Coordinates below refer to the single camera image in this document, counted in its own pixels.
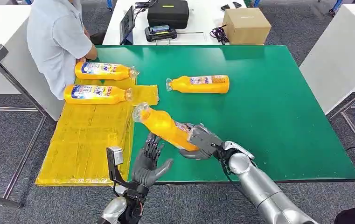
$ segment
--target black case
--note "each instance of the black case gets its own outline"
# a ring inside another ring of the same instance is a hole
[[[184,29],[188,23],[188,4],[183,0],[158,0],[147,12],[150,27],[169,25]]]

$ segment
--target yellow bag stack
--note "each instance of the yellow bag stack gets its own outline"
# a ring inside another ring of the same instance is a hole
[[[133,106],[143,101],[158,103],[156,85],[136,85],[135,79],[121,81],[76,79],[76,84],[111,85],[132,88],[133,100],[115,105],[65,104],[54,135],[36,179],[40,186],[111,185],[106,147],[123,148],[124,163],[119,170],[126,180],[129,171],[133,124]]]

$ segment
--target white shirt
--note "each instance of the white shirt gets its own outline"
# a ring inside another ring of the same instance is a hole
[[[76,75],[76,58],[84,57],[92,43],[84,34],[81,2],[35,0],[28,19],[29,51],[44,74],[52,93],[60,100]]]

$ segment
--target bottle label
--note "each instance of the bottle label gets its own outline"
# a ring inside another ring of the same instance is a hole
[[[115,72],[118,64],[85,62],[81,72],[85,74],[106,74]]]
[[[74,85],[71,91],[73,99],[106,98],[111,95],[111,86]]]
[[[189,132],[191,128],[189,128],[187,125],[179,123],[177,121],[174,122],[176,124],[176,127],[180,128],[181,130],[185,131],[185,132]]]
[[[190,82],[192,85],[226,83],[227,76],[226,75],[197,76],[197,77],[191,77]]]

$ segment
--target green table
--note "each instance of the green table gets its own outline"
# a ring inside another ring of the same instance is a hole
[[[157,84],[155,110],[179,122],[203,123],[255,155],[276,181],[355,180],[355,168],[286,46],[99,46],[99,59],[136,66],[138,84]],[[227,94],[167,92],[166,78],[226,74]],[[136,123],[133,162],[148,135]],[[159,164],[174,164],[162,182],[226,181],[215,158],[183,158],[166,143]]]

